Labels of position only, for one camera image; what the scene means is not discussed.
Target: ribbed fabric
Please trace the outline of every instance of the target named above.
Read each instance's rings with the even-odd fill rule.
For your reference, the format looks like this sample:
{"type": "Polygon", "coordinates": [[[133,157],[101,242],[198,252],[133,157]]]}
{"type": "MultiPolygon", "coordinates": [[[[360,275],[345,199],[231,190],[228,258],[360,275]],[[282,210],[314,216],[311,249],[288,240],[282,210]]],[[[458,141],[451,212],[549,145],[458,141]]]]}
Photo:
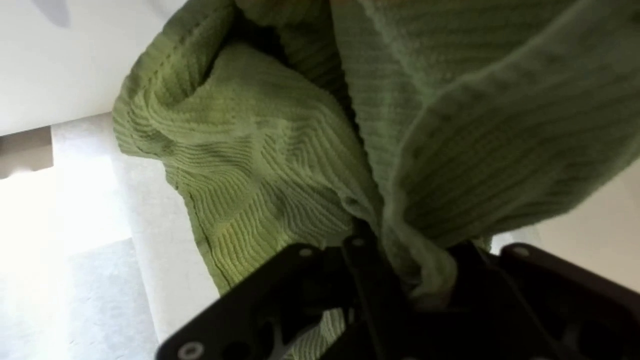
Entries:
{"type": "MultiPolygon", "coordinates": [[[[116,134],[163,162],[222,292],[364,218],[434,309],[455,281],[447,247],[561,214],[637,157],[637,15],[633,0],[190,0],[126,78],[116,134]],[[238,8],[274,31],[282,62],[235,33],[238,8]]],[[[292,357],[337,335],[327,315],[292,357]]]]}

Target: white ceiling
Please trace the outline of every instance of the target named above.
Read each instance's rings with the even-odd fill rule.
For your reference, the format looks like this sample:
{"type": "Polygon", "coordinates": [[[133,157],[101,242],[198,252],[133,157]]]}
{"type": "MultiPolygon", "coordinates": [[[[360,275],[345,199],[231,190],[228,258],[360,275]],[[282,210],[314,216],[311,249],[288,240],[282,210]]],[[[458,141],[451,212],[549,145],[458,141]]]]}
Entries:
{"type": "Polygon", "coordinates": [[[108,112],[182,0],[2,0],[0,137],[108,112]]]}

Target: green corduroy fabric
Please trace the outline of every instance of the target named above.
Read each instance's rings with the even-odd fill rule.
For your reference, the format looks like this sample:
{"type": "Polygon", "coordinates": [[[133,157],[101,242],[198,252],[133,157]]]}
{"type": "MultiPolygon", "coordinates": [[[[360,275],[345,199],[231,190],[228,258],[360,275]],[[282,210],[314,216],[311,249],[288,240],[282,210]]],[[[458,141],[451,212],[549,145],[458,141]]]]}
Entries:
{"type": "MultiPolygon", "coordinates": [[[[447,247],[568,212],[637,157],[637,18],[633,0],[190,0],[126,78],[116,137],[163,162],[222,292],[362,218],[434,309],[447,247]]],[[[292,357],[337,333],[326,316],[292,357]]]]}

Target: white wall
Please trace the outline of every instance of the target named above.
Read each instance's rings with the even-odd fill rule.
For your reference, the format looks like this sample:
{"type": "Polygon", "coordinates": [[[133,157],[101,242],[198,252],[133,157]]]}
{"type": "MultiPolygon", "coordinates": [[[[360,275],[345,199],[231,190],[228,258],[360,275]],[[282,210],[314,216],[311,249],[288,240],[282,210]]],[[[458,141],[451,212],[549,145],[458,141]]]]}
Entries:
{"type": "Polygon", "coordinates": [[[184,0],[2,0],[0,137],[111,108],[184,0]]]}
{"type": "Polygon", "coordinates": [[[573,212],[526,235],[514,239],[640,292],[640,162],[573,212]]]}

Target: green towel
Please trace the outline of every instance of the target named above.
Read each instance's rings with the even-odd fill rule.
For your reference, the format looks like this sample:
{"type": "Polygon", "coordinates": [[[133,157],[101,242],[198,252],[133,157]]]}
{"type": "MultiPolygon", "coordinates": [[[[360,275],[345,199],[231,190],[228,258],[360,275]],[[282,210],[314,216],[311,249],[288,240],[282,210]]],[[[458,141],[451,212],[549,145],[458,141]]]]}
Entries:
{"type": "MultiPolygon", "coordinates": [[[[122,152],[157,159],[229,290],[352,218],[418,309],[446,249],[564,214],[640,152],[633,0],[190,0],[113,108],[122,152]]],[[[315,358],[337,316],[299,343],[315,358]]]]}

